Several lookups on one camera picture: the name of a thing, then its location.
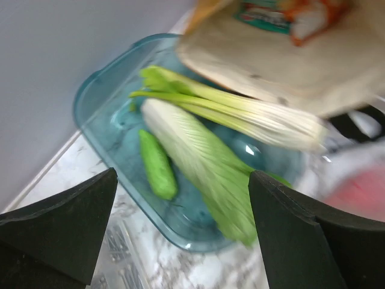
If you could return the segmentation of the green cucumber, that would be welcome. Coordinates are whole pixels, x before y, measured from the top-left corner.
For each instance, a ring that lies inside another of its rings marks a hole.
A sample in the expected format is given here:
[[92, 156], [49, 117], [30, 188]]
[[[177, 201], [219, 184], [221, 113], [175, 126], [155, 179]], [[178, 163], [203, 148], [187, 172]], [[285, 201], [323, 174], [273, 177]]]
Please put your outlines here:
[[152, 191], [162, 199], [172, 200], [177, 195], [178, 187], [165, 150], [157, 138], [144, 129], [139, 130], [139, 142], [141, 158]]

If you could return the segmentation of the napa cabbage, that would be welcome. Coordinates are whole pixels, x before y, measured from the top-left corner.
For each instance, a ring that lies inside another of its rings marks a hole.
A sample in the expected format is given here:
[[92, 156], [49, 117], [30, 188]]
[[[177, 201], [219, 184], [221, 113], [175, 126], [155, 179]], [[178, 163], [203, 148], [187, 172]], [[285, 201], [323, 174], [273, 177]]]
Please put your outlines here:
[[175, 105], [148, 98], [141, 114], [167, 155], [201, 192], [221, 233], [251, 246], [257, 239], [248, 190], [253, 168], [195, 116]]

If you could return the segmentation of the green celery stalk bunch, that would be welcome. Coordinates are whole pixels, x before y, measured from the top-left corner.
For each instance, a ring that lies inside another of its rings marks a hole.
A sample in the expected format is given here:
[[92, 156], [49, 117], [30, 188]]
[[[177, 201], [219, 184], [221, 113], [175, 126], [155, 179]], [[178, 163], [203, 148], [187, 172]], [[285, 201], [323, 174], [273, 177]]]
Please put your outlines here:
[[321, 151], [325, 123], [305, 111], [234, 95], [160, 66], [140, 71], [143, 86], [130, 97], [171, 102], [217, 124], [268, 145], [298, 151]]

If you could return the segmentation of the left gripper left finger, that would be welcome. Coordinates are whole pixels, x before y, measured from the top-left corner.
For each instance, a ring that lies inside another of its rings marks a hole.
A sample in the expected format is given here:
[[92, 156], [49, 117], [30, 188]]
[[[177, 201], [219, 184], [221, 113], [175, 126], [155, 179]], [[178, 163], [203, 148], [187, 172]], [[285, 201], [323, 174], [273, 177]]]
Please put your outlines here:
[[113, 168], [1, 214], [1, 288], [91, 284], [117, 191]]

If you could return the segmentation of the pink plastic grocery bag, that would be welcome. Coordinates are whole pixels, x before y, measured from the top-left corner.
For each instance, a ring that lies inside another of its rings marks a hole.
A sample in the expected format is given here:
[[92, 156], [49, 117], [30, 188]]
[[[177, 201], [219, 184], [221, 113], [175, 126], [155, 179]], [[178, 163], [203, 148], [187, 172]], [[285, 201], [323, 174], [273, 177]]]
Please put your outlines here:
[[384, 221], [384, 141], [321, 157], [315, 199], [367, 219]]

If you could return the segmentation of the orange tote bag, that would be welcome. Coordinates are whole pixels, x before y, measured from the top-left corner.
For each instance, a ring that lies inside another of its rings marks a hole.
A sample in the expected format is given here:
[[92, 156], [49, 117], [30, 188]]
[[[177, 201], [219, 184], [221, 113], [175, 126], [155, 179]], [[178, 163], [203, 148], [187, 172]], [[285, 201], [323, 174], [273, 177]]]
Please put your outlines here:
[[176, 52], [183, 64], [234, 92], [335, 116], [384, 95], [384, 2], [353, 1], [302, 46], [240, 20], [239, 1], [199, 1]]

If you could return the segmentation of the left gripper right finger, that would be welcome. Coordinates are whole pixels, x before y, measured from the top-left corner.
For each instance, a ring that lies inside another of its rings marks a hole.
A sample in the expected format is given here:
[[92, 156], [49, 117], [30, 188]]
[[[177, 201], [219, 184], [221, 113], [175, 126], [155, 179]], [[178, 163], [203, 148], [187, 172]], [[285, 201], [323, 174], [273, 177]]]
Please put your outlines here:
[[383, 288], [384, 223], [306, 196], [264, 172], [248, 190], [270, 288]]

